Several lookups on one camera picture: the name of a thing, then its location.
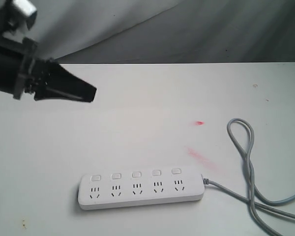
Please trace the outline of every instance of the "power strip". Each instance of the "power strip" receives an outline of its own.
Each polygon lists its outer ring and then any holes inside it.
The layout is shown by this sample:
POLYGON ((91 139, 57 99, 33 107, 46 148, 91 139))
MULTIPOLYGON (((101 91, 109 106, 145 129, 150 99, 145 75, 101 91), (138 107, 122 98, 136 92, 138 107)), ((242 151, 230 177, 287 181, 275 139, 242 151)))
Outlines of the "power strip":
POLYGON ((103 171, 82 177, 78 201, 84 210, 200 200, 205 187, 194 166, 103 171))

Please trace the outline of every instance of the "power strip switch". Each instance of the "power strip switch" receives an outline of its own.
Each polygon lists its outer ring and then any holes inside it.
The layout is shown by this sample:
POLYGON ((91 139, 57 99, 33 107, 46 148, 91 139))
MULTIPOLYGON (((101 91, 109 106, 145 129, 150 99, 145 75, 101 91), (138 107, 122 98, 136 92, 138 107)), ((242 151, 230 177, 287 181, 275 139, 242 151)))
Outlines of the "power strip switch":
POLYGON ((84 175, 79 188, 83 210, 200 200, 205 187, 194 166, 102 171, 84 175))

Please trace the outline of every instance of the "white power strip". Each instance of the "white power strip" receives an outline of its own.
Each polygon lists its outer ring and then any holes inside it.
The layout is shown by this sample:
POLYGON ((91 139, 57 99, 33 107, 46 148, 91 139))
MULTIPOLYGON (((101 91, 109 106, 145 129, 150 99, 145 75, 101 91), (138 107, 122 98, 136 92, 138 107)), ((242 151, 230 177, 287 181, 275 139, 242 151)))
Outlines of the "white power strip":
POLYGON ((205 187, 194 166, 120 170, 82 177, 78 201, 84 210, 200 200, 205 187))

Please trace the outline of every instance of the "gray cable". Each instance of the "gray cable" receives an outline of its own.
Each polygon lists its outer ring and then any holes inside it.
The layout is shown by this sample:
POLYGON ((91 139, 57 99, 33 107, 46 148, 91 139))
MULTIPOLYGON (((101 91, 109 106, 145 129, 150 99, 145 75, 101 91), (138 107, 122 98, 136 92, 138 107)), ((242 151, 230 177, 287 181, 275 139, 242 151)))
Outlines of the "gray cable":
POLYGON ((270 205, 270 206, 282 206, 282 205, 285 205, 285 204, 290 203, 292 201, 295 201, 295 195, 293 195, 293 196, 291 196, 289 198, 280 200, 280 201, 270 201, 267 198, 265 198, 260 193, 260 191, 257 189, 257 187, 255 186, 255 173, 254 173, 253 165, 252 165, 252 163, 250 161, 250 153, 251 153, 251 150, 252 150, 252 147, 253 147, 253 144, 254 144, 254 140, 255 140, 253 128, 245 120, 240 119, 240 118, 234 118, 234 119, 232 119, 232 120, 230 120, 228 122, 228 124, 227 124, 227 132, 228 132, 231 140, 233 141, 235 147, 238 149, 238 151, 239 151, 239 153, 240 153, 240 155, 241 155, 241 157, 243 159, 243 162, 244 162, 243 171, 244 171, 244 176, 246 178, 246 182, 247 182, 248 190, 249 190, 248 191, 248 198, 245 198, 245 197, 231 191, 230 189, 228 189, 228 188, 226 188, 226 187, 224 187, 224 186, 222 186, 222 185, 220 185, 220 184, 218 184, 218 183, 216 183, 214 181, 211 181, 209 179, 204 179, 204 184, 212 184, 212 185, 222 189, 224 192, 230 194, 231 196, 235 197, 236 199, 247 203, 248 206, 249 206, 249 212, 250 212, 252 218, 265 232, 267 232, 271 236, 282 236, 276 230, 272 229, 269 225, 267 225, 259 217, 259 215, 257 214, 256 208, 265 209, 267 211, 271 211, 271 212, 274 212, 276 214, 283 215, 283 216, 286 216, 286 217, 289 217, 289 218, 292 218, 292 219, 295 219, 295 215, 291 214, 291 213, 288 213, 288 212, 285 212, 285 211, 281 211, 281 210, 269 207, 269 206, 266 206, 266 205, 263 205, 263 204, 260 204, 260 203, 256 203, 255 202, 255 196, 258 199, 260 199, 260 201, 262 201, 263 203, 265 203, 267 205, 270 205), (245 150, 240 146, 240 144, 238 143, 238 141, 236 140, 236 138, 234 137, 234 135, 232 133, 231 125, 234 122, 237 122, 237 123, 241 124, 248 132, 249 136, 248 136, 247 152, 245 152, 245 150))

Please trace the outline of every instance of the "white table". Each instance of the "white table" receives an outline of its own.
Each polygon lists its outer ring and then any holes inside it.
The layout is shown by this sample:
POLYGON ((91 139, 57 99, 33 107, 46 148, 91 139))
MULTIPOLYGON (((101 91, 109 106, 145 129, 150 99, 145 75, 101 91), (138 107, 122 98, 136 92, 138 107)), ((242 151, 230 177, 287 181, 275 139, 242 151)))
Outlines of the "white table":
MULTIPOLYGON (((193 203, 99 211, 77 203, 84 173, 180 164, 245 195, 226 132, 235 117, 255 129, 260 191, 272 200, 295 193, 295 63, 64 66, 98 88, 93 103, 0 93, 0 236, 265 235, 246 205, 213 188, 193 203)), ((234 133, 247 141, 239 126, 234 133)), ((281 208, 295 214, 295 203, 281 208)), ((295 235, 295 224, 260 216, 295 235)))

